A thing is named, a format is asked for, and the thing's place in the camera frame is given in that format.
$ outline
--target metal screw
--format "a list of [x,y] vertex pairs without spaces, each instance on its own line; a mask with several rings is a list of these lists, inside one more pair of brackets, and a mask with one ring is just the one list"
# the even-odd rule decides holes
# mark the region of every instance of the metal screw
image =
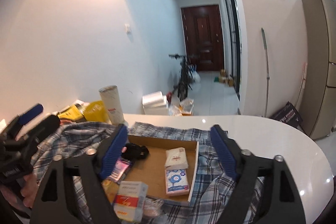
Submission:
[[284,161],[284,158],[283,158],[283,156],[281,156],[281,155],[276,155],[276,156],[274,157],[274,159],[275,159],[276,161],[279,161],[279,162]]
[[54,157],[54,160],[55,161],[58,161],[58,160],[61,160],[62,159],[62,155],[60,154],[57,154],[55,157]]
[[251,151],[250,150],[248,150],[248,149],[243,149],[242,151],[241,151],[241,153],[243,154],[243,155],[245,155],[245,156],[251,156]]
[[97,153],[97,150],[95,148],[90,148],[86,151],[87,155],[94,155],[95,153]]

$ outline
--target human hand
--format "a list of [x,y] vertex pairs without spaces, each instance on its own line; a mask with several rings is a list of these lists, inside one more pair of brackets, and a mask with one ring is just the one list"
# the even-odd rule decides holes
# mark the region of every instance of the human hand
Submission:
[[28,208],[32,208],[39,188],[37,179],[33,173],[23,178],[26,181],[25,186],[21,189],[21,195],[24,197],[23,204]]

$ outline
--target white wall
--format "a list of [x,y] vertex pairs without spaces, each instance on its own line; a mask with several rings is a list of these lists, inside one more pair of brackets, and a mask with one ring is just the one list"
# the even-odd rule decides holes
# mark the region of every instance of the white wall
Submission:
[[180,7],[193,7],[219,4],[219,0],[177,0]]
[[242,42],[240,110],[263,115],[266,64],[261,27],[268,43],[270,70],[267,115],[295,102],[307,61],[307,34],[301,0],[237,0]]
[[[0,118],[42,103],[55,111],[119,88],[125,113],[166,93],[185,53],[176,0],[0,0]],[[124,24],[132,34],[125,33]]]

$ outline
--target tiled floor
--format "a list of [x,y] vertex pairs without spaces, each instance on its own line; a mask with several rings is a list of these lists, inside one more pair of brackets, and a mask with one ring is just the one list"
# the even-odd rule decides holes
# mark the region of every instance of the tiled floor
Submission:
[[336,132],[329,137],[315,141],[327,157],[334,176],[336,176]]
[[188,91],[188,97],[194,99],[194,115],[237,114],[239,100],[235,89],[214,82],[219,72],[199,72],[199,75],[201,82]]

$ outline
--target glass door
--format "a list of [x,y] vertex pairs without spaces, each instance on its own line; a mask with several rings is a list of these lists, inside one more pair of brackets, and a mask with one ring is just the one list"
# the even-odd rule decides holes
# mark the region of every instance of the glass door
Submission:
[[241,44],[239,34],[239,22],[235,0],[225,0],[227,16],[229,21],[231,38],[231,76],[234,80],[234,87],[239,96],[239,87],[241,81]]

